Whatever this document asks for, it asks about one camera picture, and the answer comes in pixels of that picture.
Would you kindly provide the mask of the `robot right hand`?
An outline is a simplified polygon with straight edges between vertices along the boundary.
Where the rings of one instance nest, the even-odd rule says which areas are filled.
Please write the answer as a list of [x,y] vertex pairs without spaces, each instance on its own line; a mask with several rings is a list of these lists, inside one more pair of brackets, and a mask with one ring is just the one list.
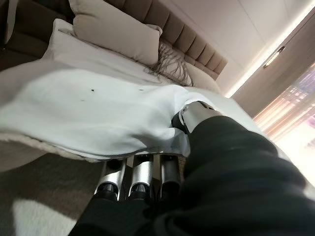
[[172,119],[190,155],[181,188],[151,203],[143,187],[124,202],[93,196],[72,236],[312,236],[315,203],[301,172],[265,137],[201,101]]

